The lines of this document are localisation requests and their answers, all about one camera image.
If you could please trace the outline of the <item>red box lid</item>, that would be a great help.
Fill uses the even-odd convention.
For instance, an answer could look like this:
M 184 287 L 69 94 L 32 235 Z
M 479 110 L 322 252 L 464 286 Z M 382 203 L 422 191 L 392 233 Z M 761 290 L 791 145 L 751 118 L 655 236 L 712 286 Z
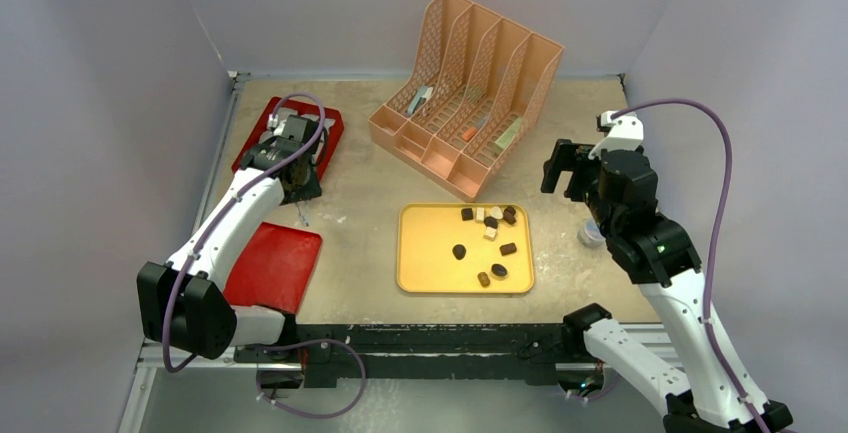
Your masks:
M 317 233 L 261 223 L 238 257 L 224 297 L 233 306 L 298 313 L 322 245 Z

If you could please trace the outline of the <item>metal tongs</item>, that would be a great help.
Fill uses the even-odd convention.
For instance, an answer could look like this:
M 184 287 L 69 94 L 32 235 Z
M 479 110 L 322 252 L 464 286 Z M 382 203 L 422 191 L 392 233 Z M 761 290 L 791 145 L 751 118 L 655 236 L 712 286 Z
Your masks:
M 295 205 L 300 225 L 308 228 L 310 226 L 308 204 L 306 202 L 296 202 Z

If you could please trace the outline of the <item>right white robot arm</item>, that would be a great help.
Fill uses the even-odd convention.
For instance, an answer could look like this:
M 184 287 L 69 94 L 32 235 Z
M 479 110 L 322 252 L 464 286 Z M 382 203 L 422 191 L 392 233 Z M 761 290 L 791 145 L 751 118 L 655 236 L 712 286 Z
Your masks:
M 560 139 L 543 164 L 541 190 L 583 202 L 599 221 L 614 262 L 649 301 L 681 363 L 674 367 L 632 339 L 597 303 L 563 319 L 561 345 L 576 360 L 611 367 L 658 411 L 667 432 L 781 432 L 794 421 L 746 371 L 708 291 L 686 230 L 657 209 L 658 176 L 641 148 L 591 154 Z

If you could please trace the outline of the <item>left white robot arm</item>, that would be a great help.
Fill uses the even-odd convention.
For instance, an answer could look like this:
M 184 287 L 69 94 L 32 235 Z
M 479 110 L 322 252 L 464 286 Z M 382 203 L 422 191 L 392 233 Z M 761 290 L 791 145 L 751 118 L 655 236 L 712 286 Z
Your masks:
M 321 117 L 288 116 L 242 155 L 227 194 L 192 237 L 164 263 L 142 266 L 136 284 L 147 339 L 207 359 L 248 345 L 275 362 L 295 355 L 298 335 L 283 312 L 233 306 L 223 291 L 273 209 L 320 195 L 315 155 L 325 131 Z

